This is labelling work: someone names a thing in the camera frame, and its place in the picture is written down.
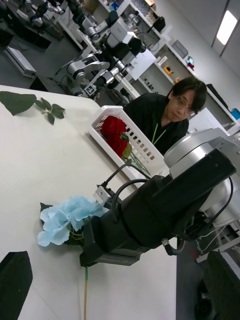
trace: black shirt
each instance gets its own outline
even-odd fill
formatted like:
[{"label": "black shirt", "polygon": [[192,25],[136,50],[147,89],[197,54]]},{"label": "black shirt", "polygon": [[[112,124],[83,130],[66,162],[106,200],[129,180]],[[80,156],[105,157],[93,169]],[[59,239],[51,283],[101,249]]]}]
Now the black shirt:
[{"label": "black shirt", "polygon": [[164,95],[146,93],[130,102],[124,108],[126,114],[151,142],[157,124],[154,141],[166,130],[155,144],[155,147],[162,155],[179,139],[184,137],[189,128],[189,121],[187,119],[179,122],[171,122],[165,127],[162,127],[161,119],[168,102],[168,97]]}]

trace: white table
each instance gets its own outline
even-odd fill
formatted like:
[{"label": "white table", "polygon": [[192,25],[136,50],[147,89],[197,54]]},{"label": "white table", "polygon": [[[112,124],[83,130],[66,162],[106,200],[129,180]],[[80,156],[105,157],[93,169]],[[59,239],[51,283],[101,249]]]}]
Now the white table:
[{"label": "white table", "polygon": [[[33,271],[19,320],[83,319],[85,271],[80,248],[43,248],[37,235],[42,230],[40,202],[91,197],[96,184],[116,169],[86,135],[99,106],[90,99],[49,92],[2,85],[0,90],[34,93],[66,108],[65,119],[51,125],[35,107],[13,117],[0,104],[0,260],[8,252],[27,250]],[[120,174],[111,187],[116,191],[126,181]],[[90,267],[87,320],[175,320],[176,268],[176,257],[167,256],[162,247],[143,254],[130,267],[100,263]]]}]

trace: ceiling light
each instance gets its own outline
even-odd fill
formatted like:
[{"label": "ceiling light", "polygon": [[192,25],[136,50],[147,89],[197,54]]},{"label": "ceiling light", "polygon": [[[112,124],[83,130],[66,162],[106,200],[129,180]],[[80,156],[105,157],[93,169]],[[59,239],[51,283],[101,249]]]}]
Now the ceiling light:
[{"label": "ceiling light", "polygon": [[233,32],[237,22],[238,20],[234,17],[234,15],[232,15],[231,12],[227,10],[216,35],[217,39],[221,41],[223,45],[228,42],[228,39]]}]

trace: white basket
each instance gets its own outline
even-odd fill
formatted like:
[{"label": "white basket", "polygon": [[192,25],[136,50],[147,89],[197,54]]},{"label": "white basket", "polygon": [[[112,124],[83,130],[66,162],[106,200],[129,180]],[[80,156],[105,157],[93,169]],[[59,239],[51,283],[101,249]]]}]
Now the white basket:
[{"label": "white basket", "polygon": [[[126,124],[127,132],[125,133],[129,137],[132,152],[149,171],[151,177],[155,175],[166,176],[169,173],[169,169],[164,163],[164,157],[124,112],[123,107],[105,105],[95,113],[89,133],[119,167],[124,164],[124,161],[107,144],[101,134],[103,122],[108,116],[120,118]],[[130,180],[144,178],[132,167],[125,167],[122,171]]]}]

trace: artificial flower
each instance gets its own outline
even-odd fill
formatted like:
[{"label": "artificial flower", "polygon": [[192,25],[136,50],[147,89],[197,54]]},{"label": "artificial flower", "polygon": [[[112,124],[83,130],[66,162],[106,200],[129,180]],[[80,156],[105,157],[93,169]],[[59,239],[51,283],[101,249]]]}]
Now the artificial flower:
[{"label": "artificial flower", "polygon": [[74,196],[60,205],[42,210],[40,219],[44,222],[43,230],[37,236],[37,243],[46,247],[51,242],[61,245],[69,239],[70,232],[76,232],[84,225],[87,217],[101,217],[106,209],[95,200],[84,196]]}]

